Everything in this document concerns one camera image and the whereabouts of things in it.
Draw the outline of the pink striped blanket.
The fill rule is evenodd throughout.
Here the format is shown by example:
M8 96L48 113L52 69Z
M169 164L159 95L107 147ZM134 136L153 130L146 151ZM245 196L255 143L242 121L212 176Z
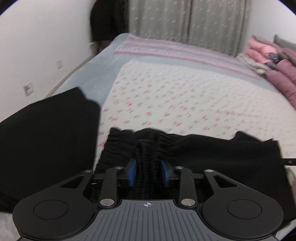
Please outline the pink striped blanket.
M145 39L133 34L130 34L114 52L190 61L229 70L254 79L260 78L258 74L232 56L172 41Z

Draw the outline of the pink folded garment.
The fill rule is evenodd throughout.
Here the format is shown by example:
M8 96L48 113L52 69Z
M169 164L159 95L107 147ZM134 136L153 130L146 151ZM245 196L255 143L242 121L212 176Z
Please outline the pink folded garment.
M272 45L261 43L255 39L249 39L248 46L249 48L244 52L244 54L262 64L266 64L271 61L268 59L270 54L278 54L277 49Z

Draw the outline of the grey bed sheet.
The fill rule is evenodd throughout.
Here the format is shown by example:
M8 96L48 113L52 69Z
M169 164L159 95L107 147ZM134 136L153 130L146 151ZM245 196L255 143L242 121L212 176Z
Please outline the grey bed sheet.
M190 61L115 53L128 36L116 37L53 96L79 88L86 99L100 106L100 125L102 106L119 70L130 60L245 76ZM280 143L268 140L278 143L281 159L285 158ZM284 168L295 201L295 166ZM22 199L10 213L1 211L1 240L295 240L295 219L284 224L283 209L276 200L213 169L192 172L197 207L179 207L164 181L159 198L133 197L136 177L133 187L123 189L118 184L116 207L100 207L104 173L84 170Z

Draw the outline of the mauve folded quilt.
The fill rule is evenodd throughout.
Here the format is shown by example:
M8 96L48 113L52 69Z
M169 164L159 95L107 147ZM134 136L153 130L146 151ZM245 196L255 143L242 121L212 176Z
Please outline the mauve folded quilt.
M274 41L270 42L259 36L252 36L251 39L272 45L277 49L278 54L268 56L271 61L266 63L270 68L266 74L266 79L295 107L295 51L281 48Z

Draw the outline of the grey star curtain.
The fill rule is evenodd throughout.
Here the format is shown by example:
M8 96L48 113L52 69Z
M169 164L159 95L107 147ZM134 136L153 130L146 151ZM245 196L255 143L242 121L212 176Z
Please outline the grey star curtain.
M129 31L139 37L238 53L250 1L129 1Z

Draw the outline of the striped folded cloth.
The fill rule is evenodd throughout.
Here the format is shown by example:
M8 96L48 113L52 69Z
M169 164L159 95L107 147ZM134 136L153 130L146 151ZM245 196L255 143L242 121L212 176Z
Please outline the striped folded cloth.
M265 77L267 72L270 70L269 66L267 66L266 64L256 62L254 59L248 57L243 53L238 54L236 56L236 59L239 60L244 65L246 65L249 69L251 69L253 72L258 74L259 76Z

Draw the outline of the black hanging bag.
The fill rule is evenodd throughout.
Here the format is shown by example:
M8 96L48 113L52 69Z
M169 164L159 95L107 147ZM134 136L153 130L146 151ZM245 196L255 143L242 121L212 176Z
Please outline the black hanging bag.
M93 42L112 41L128 31L128 3L122 0L95 1L90 13Z

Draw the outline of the grey pillow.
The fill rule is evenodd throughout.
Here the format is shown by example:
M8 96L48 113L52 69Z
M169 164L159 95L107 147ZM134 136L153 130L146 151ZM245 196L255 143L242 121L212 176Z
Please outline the grey pillow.
M285 40L285 39L281 38L278 34L274 35L274 43L279 45L281 48L288 48L293 51L296 50L296 43Z

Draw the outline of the cherry print blanket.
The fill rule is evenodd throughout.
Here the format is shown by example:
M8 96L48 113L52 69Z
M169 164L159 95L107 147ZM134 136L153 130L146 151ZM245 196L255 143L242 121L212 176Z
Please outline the cherry print blanket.
M229 139L244 131L295 157L295 109L265 79L130 60L102 106L96 157L112 127Z

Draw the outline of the white wall socket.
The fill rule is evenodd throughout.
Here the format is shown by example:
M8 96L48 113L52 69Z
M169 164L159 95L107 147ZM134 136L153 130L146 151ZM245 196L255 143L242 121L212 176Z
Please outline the white wall socket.
M23 86L25 96L29 96L34 92L33 84L30 82Z

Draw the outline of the black pants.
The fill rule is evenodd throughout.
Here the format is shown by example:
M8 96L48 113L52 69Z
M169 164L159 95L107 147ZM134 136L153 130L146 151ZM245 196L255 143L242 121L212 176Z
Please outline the black pants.
M223 140L179 136L151 128L112 128L95 162L100 106L79 88L35 102L1 122L1 211L12 212L22 199L84 170L104 173L137 161L133 197L159 198L161 162L194 173L218 171L276 200L283 223L295 219L295 201L278 143L246 133Z

